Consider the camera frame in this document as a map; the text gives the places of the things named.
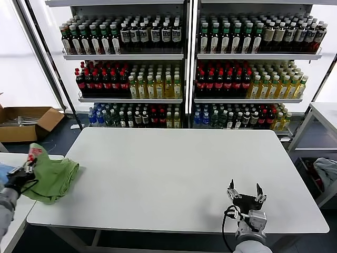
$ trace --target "white table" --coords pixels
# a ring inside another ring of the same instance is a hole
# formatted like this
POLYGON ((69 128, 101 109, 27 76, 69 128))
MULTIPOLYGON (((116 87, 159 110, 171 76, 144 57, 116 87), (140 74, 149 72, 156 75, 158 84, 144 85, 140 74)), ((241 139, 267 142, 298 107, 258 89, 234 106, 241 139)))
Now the white table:
MULTIPOLYGON (((51 159, 63 159, 62 155, 50 155, 51 159)), ((27 159, 27 154, 18 153, 0 153, 0 162, 9 166, 21 166, 27 159)), ((8 228, 7 234, 3 237, 0 249, 2 253, 10 253, 14 249, 15 245, 19 241, 21 235, 23 234, 26 227, 26 217, 33 205, 35 200, 21 195, 17 201, 14 220, 8 228)))
MULTIPOLYGON (((66 157, 80 163, 73 190, 55 205, 36 203, 27 222, 70 244, 73 235, 55 227, 220 233, 231 179, 239 193, 255 195, 258 182, 267 194, 266 233, 329 231, 270 130, 85 128, 66 157)), ((225 231, 236 230, 228 220, 225 231)))

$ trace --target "green cloth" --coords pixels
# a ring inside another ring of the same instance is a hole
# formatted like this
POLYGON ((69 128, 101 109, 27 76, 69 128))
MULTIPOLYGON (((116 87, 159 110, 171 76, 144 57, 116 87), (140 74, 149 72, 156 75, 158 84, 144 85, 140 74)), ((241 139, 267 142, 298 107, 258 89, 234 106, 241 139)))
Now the green cloth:
MULTIPOLYGON (((38 183, 23 195, 43 203, 55 203, 57 199, 67 194, 80 165, 68 158, 51 160, 47 151, 36 143, 30 145, 29 152, 37 157, 34 174, 38 183)), ((22 191, 32 184, 26 184, 22 191)))

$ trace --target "gray cloth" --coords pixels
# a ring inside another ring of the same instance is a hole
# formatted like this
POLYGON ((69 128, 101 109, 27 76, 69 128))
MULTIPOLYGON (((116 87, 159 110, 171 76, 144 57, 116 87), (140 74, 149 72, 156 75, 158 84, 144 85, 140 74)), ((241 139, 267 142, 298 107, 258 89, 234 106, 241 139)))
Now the gray cloth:
POLYGON ((326 158, 318 158, 314 168, 322 179, 324 189, 327 189, 337 179, 337 162, 326 158))

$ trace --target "gray floor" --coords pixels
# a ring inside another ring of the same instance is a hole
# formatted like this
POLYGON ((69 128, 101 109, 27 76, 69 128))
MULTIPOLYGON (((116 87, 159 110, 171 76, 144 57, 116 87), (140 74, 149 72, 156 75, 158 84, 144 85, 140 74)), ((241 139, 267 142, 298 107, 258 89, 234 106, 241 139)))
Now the gray floor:
MULTIPOLYGON (((76 121, 67 117, 54 129, 54 131, 41 144, 49 154, 66 155, 67 151, 80 133, 80 130, 70 130, 70 126, 76 121)), ((319 123, 313 124, 310 129, 312 136, 305 137, 300 143, 301 147, 311 147, 325 143, 328 147, 337 147, 329 133, 319 123)), ((9 152, 26 153, 29 143, 9 144, 5 143, 9 152)), ((297 243, 288 249, 287 253, 337 253, 337 213, 335 210, 322 210, 329 226, 330 232, 321 235, 303 235, 297 243)), ((75 232, 89 245, 92 242, 94 231, 78 230, 75 232)), ((271 245, 278 239, 277 235, 268 235, 267 244, 271 245)), ((233 236, 228 236, 230 245, 234 247, 233 236)), ((227 251, 221 236, 215 235, 182 235, 175 233, 149 233, 149 232, 121 232, 103 231, 98 246, 110 246, 120 248, 141 249, 167 249, 167 250, 194 250, 194 251, 227 251)), ((34 252, 45 253, 76 252, 63 240, 54 235, 48 228, 28 225, 13 253, 34 252)))

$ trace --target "cardboard box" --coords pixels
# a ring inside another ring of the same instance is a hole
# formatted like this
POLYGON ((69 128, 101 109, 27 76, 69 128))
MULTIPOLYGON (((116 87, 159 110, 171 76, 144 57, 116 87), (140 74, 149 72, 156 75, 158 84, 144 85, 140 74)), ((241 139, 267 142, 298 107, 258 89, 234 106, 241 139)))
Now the cardboard box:
POLYGON ((51 107, 0 108, 0 142, 37 141, 45 138, 61 121, 63 114, 51 107), (39 118, 36 125, 1 126, 18 116, 39 118))

